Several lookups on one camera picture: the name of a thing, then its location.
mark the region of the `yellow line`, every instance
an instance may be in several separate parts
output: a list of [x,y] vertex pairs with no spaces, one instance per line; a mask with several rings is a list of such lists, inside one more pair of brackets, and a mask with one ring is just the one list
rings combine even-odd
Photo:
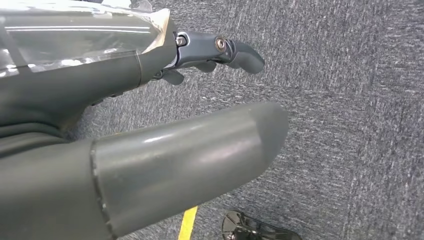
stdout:
[[198,206],[190,208],[184,212],[182,217],[181,228],[179,229],[178,240],[190,240],[193,231],[193,225],[195,224],[196,212]]

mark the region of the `gray cylinder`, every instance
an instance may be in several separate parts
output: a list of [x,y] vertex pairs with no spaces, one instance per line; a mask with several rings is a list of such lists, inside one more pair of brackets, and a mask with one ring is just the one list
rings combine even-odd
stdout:
[[96,180],[113,233],[124,236],[256,178],[287,132],[279,104],[255,103],[96,141]]

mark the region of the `prosthetic arm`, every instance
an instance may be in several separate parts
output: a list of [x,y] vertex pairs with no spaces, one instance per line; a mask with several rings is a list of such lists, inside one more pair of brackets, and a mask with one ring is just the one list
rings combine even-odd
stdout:
[[178,31],[170,11],[83,1],[0,6],[0,239],[108,240],[259,176],[288,131],[277,103],[69,142],[87,106],[217,64],[264,60],[224,37]]

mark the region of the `transparent plastic film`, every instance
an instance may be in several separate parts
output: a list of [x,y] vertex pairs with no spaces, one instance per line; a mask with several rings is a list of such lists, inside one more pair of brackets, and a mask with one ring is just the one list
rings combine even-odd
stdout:
[[113,0],[1,3],[0,24],[9,41],[0,39],[0,78],[18,74],[20,67],[42,72],[147,53],[164,45],[170,18],[168,9],[152,12],[145,0],[127,6]]

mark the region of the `gray carpet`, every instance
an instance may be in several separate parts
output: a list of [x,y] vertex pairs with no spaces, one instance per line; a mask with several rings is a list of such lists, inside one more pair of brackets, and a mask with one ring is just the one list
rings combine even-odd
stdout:
[[[87,109],[72,131],[98,137],[279,102],[285,147],[258,179],[199,207],[193,240],[220,239],[239,209],[305,240],[424,239],[424,1],[154,0],[181,30],[254,46],[258,75],[186,70]],[[177,240],[182,215],[125,240]]]

